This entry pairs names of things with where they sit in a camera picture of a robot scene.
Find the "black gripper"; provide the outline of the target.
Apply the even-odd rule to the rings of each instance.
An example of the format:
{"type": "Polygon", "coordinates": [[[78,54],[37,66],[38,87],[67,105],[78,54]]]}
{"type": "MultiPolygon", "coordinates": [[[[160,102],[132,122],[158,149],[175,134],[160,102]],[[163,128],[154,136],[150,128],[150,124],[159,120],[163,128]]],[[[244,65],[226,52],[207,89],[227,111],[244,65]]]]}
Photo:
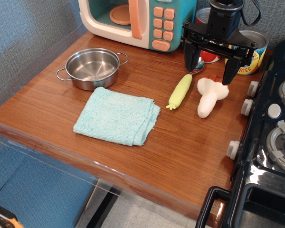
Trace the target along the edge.
{"type": "Polygon", "coordinates": [[[238,30],[240,20],[248,26],[245,19],[243,0],[210,0],[209,19],[206,24],[184,22],[181,43],[186,69],[191,72],[198,65],[200,51],[227,57],[223,75],[223,85],[229,85],[238,73],[242,58],[251,59],[256,42],[245,38],[238,30]]]}

